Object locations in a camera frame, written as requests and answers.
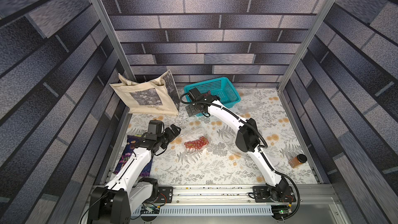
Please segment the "red grape bunch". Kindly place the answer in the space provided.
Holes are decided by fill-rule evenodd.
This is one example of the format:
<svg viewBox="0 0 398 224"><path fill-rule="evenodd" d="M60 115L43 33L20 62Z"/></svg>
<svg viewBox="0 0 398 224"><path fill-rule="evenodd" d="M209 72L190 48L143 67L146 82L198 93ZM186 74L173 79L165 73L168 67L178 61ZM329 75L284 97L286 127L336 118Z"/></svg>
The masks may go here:
<svg viewBox="0 0 398 224"><path fill-rule="evenodd" d="M208 138L206 138L205 136L200 136L197 139L185 142L184 146L187 151L193 152L201 150L202 148L206 147L208 144L209 144Z"/></svg>

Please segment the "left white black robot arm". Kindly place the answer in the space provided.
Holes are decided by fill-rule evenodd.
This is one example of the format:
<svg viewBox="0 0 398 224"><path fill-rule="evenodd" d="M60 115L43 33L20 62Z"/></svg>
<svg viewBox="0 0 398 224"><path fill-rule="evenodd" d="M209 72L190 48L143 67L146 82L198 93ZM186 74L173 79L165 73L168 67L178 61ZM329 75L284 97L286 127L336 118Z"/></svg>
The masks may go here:
<svg viewBox="0 0 398 224"><path fill-rule="evenodd" d="M83 214L87 224L128 224L132 214L143 203L158 197L159 184L154 178L139 178L142 170L180 135L181 128L172 124L165 128L159 120L151 120L147 132L141 135L133 154L119 173L104 187L96 187L90 197L90 206Z"/></svg>

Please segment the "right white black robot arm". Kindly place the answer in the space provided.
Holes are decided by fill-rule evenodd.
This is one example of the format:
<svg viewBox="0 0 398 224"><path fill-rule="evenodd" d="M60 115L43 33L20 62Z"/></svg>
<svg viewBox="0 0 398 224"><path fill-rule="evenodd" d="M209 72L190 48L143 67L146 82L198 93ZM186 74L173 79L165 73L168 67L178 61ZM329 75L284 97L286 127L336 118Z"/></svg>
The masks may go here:
<svg viewBox="0 0 398 224"><path fill-rule="evenodd" d="M301 203L300 193L294 181L287 175L277 171L269 161L264 149L267 143L257 128L254 119L243 118L225 107L216 95L201 93L193 88L180 97L180 102L186 105L189 116L203 114L206 117L217 117L236 132L236 147L249 155L256 164L265 180L270 196L275 202L284 199L296 199Z"/></svg>

